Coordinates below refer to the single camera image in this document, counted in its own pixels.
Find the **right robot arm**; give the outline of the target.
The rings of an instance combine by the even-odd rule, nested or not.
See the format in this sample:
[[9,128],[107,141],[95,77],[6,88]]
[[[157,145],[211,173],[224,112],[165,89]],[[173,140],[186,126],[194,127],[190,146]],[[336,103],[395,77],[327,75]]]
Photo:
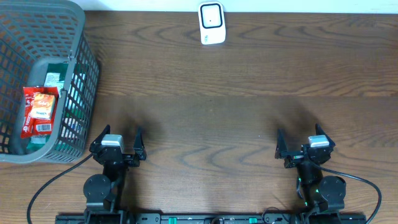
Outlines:
[[316,135],[308,138],[299,151],[288,149],[282,130],[277,131],[275,158],[284,160],[286,169],[296,168],[298,172],[298,193],[306,209],[291,215],[290,223],[342,223],[339,211],[345,207],[346,182],[338,176],[324,176],[321,165],[331,158],[335,143],[315,126]]

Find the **red snack packet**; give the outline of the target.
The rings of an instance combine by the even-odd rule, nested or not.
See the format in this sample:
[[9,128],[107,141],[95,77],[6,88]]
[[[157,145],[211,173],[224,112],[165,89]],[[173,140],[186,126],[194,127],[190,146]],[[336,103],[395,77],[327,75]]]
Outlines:
[[[54,126],[55,112],[59,96],[58,88],[56,86],[31,86],[24,87],[23,91],[25,96],[25,111],[21,138],[51,134]],[[30,115],[34,96],[38,93],[54,95],[56,98],[52,118],[50,120],[35,119]]]

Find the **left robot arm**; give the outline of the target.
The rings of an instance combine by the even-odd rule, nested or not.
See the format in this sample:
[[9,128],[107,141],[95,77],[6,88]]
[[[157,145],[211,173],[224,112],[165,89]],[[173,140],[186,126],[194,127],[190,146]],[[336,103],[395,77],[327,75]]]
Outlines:
[[138,128],[133,145],[134,152],[124,152],[123,137],[110,133],[107,125],[90,144],[93,159],[103,166],[101,174],[92,175],[83,186],[86,197],[85,223],[135,223],[131,212],[120,207],[127,171],[140,166],[147,158],[142,129]]

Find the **green 3M package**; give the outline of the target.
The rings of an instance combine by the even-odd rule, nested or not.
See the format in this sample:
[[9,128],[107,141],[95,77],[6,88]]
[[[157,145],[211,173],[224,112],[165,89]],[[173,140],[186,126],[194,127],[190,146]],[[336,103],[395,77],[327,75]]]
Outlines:
[[[66,78],[66,71],[68,65],[66,63],[50,63],[48,64],[46,77],[43,86],[56,86],[58,88],[59,96],[61,96],[62,88],[65,83]],[[73,77],[73,85],[70,86],[68,93],[71,95],[72,99],[67,101],[67,108],[70,110],[66,116],[64,122],[69,124],[75,131],[81,129],[79,124],[76,124],[75,120],[72,118],[72,114],[75,116],[82,118],[83,113],[80,109],[76,106],[77,104],[82,103],[82,99],[79,95],[79,92],[83,92],[85,87],[82,84],[82,81],[85,80],[86,75],[81,73],[79,75],[75,75]],[[29,142],[27,144],[27,150],[29,152],[38,151],[41,147],[43,147],[49,140],[49,135],[39,135],[39,136],[32,136],[28,139]]]

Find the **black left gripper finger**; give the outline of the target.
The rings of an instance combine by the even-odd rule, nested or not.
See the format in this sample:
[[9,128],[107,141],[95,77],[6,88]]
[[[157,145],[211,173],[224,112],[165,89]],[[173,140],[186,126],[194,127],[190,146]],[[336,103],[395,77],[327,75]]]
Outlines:
[[137,129],[137,133],[134,139],[133,150],[140,161],[145,161],[147,159],[147,153],[142,138],[142,129],[140,127],[138,127]]
[[100,146],[103,138],[110,133],[110,125],[107,124],[99,136],[90,144],[90,146]]

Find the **small orange box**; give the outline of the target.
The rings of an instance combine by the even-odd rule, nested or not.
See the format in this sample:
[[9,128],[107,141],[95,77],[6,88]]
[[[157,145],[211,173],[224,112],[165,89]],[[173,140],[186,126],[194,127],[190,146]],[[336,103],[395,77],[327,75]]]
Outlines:
[[38,93],[34,96],[30,115],[35,119],[50,120],[55,106],[55,96]]

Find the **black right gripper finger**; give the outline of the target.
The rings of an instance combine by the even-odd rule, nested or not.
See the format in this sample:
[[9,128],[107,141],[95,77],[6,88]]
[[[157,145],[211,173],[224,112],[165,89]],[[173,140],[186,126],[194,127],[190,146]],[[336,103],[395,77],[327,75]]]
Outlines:
[[329,137],[329,135],[326,134],[326,132],[324,132],[324,130],[318,123],[315,125],[315,132],[317,136],[324,135],[327,138],[330,147],[336,146],[335,142]]
[[281,129],[277,130],[277,145],[275,149],[276,159],[285,159],[289,155],[287,143]]

